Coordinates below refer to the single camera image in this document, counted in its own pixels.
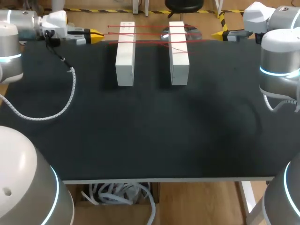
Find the red wire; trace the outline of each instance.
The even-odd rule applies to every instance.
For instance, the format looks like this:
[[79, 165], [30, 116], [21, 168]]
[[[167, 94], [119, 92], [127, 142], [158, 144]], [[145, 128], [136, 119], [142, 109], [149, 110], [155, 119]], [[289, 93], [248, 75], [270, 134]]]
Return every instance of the red wire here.
[[[141, 34], [141, 35], [162, 35], [163, 33], [117, 33], [117, 32], [108, 32], [109, 34], [123, 34], [123, 35], [129, 35], [129, 34]], [[197, 35], [198, 33], [171, 33], [171, 34], [187, 34], [187, 35]]]
[[195, 43], [195, 42], [204, 42], [206, 40], [189, 40], [189, 41], [115, 41], [108, 44], [117, 44], [117, 43], [137, 43], [137, 44], [169, 44], [169, 43]]
[[183, 25], [183, 26], [151, 26], [151, 25], [120, 26], [120, 25], [108, 25], [107, 27], [194, 27], [194, 26], [191, 26], [191, 25]]

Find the black table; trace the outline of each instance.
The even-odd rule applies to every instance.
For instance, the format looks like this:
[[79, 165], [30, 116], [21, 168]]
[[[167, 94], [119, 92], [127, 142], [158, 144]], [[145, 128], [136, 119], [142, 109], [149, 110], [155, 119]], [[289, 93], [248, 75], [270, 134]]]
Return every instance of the black table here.
[[[276, 175], [297, 153], [300, 116], [268, 111], [254, 41], [188, 45], [187, 86], [170, 85], [168, 48], [137, 45], [133, 87], [118, 87], [116, 44], [63, 44], [76, 93], [58, 119], [25, 121], [4, 104], [0, 125], [27, 137], [62, 180], [247, 180]], [[43, 42], [28, 43], [24, 77], [6, 97], [44, 117], [65, 105], [72, 77]]]

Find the black stool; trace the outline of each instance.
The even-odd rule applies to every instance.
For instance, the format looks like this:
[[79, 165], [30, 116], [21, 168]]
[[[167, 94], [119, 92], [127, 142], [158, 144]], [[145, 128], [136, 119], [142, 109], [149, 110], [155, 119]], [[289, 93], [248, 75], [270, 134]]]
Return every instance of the black stool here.
[[[195, 13], [202, 8], [204, 0], [165, 0], [165, 6], [171, 11], [168, 18], [173, 14], [180, 14], [180, 21], [183, 21], [183, 13]], [[202, 39], [201, 32], [196, 27], [185, 27], [187, 40]], [[169, 38], [169, 27], [166, 27], [161, 34], [161, 40], [166, 41]]]

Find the table leg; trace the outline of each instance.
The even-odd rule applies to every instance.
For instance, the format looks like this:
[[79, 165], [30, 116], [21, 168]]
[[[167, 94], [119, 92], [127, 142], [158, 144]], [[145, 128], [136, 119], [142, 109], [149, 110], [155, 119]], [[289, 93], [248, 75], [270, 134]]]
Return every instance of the table leg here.
[[139, 0], [132, 1], [132, 11], [133, 11], [133, 14], [139, 13]]
[[218, 17], [219, 17], [219, 15], [220, 15], [221, 11], [222, 11], [223, 1], [224, 1], [224, 0], [220, 0], [219, 7], [218, 7], [218, 9], [217, 9], [217, 15], [218, 15]]
[[149, 16], [149, 0], [145, 0], [145, 14]]
[[263, 216], [263, 197], [259, 200], [256, 206], [252, 209], [246, 217], [247, 225], [259, 225], [264, 219]]
[[246, 212], [247, 225], [259, 225], [259, 223], [264, 219], [263, 197], [256, 204], [250, 181], [240, 181], [239, 187]]

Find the white foam block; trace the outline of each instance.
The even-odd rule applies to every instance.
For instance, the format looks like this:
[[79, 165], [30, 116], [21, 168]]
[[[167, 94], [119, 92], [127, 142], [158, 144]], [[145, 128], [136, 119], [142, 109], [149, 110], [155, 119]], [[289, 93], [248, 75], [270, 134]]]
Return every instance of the white foam block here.
[[172, 85], [187, 85], [189, 60], [183, 22], [169, 23], [169, 55]]
[[135, 42], [135, 22], [121, 22], [119, 43], [116, 58], [116, 72], [119, 86], [133, 86], [135, 70], [135, 43], [120, 43], [123, 41]]

